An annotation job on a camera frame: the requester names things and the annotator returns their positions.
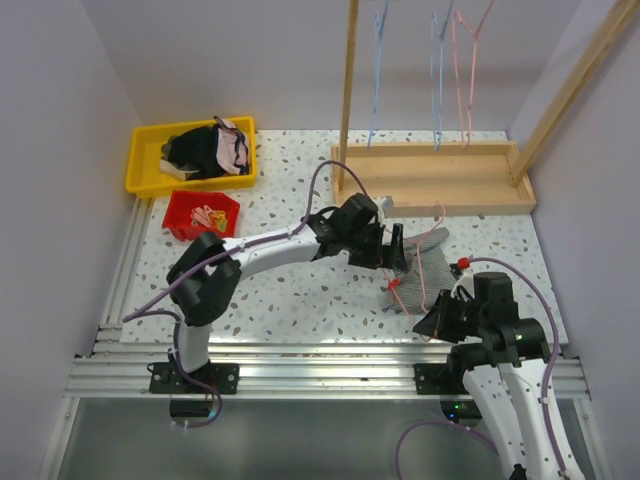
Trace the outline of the pink underwear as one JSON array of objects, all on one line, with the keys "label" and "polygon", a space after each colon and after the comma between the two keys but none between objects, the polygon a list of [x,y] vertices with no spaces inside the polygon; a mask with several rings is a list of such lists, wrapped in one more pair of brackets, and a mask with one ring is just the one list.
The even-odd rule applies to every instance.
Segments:
[{"label": "pink underwear", "polygon": [[216,160],[229,175],[249,173],[249,141],[238,127],[227,119],[214,117],[217,127]]}]

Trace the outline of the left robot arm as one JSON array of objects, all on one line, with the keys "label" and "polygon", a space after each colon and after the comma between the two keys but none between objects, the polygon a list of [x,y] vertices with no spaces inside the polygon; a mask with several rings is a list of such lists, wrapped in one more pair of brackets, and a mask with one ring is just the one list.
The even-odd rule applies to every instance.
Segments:
[{"label": "left robot arm", "polygon": [[344,204],[308,211],[296,225],[250,237],[220,238],[204,233],[167,275],[169,296],[182,312],[172,379],[185,392],[208,379],[211,324],[228,309],[238,285],[275,268],[348,254],[348,264],[366,269],[408,270],[404,227],[395,223],[385,237],[384,209],[357,193]]}]

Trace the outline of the red clip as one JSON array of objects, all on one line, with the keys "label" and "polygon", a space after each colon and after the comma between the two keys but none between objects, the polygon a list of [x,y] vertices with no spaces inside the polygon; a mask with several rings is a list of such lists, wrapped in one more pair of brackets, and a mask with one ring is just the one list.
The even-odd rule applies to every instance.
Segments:
[{"label": "red clip", "polygon": [[401,283],[402,280],[400,278],[390,279],[388,281],[388,289],[391,291],[395,291]]}]

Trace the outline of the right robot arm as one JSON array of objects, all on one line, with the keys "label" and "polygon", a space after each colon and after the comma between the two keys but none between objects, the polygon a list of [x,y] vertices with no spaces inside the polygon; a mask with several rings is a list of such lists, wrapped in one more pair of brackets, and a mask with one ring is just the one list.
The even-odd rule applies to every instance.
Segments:
[{"label": "right robot arm", "polygon": [[436,384],[471,395],[506,478],[583,478],[551,380],[555,358],[541,324],[520,317],[507,274],[464,271],[413,330],[451,343]]}]

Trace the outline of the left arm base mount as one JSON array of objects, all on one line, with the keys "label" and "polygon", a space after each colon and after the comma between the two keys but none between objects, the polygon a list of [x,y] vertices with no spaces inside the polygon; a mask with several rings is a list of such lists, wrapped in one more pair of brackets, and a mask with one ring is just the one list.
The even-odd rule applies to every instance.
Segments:
[{"label": "left arm base mount", "polygon": [[[209,390],[185,380],[170,362],[155,362],[147,365],[150,373],[149,392],[152,394],[204,394]],[[239,365],[234,363],[210,363],[190,376],[214,388],[223,395],[233,395],[237,391]]]}]

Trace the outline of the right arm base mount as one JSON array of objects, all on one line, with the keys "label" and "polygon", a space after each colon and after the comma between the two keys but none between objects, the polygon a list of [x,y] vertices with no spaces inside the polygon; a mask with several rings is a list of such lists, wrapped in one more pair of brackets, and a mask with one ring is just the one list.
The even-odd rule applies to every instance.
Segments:
[{"label": "right arm base mount", "polygon": [[413,370],[418,395],[467,394],[462,380],[453,375],[445,364],[416,363]]}]

